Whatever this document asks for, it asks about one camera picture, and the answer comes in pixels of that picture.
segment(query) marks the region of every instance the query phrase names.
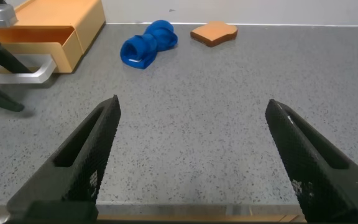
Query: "blue plastic toy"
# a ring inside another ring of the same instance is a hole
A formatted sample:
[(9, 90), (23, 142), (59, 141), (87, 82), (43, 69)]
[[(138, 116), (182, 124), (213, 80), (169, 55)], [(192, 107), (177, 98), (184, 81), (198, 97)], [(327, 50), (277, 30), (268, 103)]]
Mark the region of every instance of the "blue plastic toy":
[(143, 35), (135, 35), (121, 47), (121, 60), (134, 68), (147, 68), (155, 59), (157, 52), (169, 50), (178, 42), (171, 23), (155, 21), (146, 28)]

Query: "countertop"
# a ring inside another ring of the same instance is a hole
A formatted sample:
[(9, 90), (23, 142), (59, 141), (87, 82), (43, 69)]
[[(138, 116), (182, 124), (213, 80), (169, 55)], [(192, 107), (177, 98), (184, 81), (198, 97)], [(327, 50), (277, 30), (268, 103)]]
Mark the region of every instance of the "countertop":
[(113, 95), (122, 116), (98, 196), (104, 213), (297, 206), (264, 117), (271, 98), (358, 164), (358, 27), (239, 26), (214, 48), (190, 38), (195, 27), (176, 25), (177, 47), (138, 70), (119, 50), (145, 26), (106, 25), (75, 73), (0, 85), (26, 106), (0, 109), (0, 206)]

